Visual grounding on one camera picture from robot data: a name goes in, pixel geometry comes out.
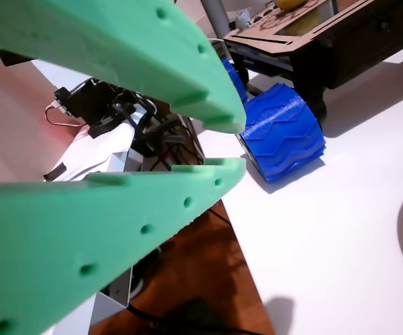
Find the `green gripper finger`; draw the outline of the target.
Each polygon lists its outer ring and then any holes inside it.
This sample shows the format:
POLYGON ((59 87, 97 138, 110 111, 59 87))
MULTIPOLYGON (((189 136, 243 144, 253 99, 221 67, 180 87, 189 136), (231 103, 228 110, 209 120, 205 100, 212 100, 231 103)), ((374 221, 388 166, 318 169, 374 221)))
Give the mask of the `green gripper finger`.
POLYGON ((211 42, 170 1, 0 1, 0 48, 152 96, 212 131, 245 128, 211 42))
POLYGON ((41 334, 212 207, 242 158, 0 183, 0 334, 41 334))

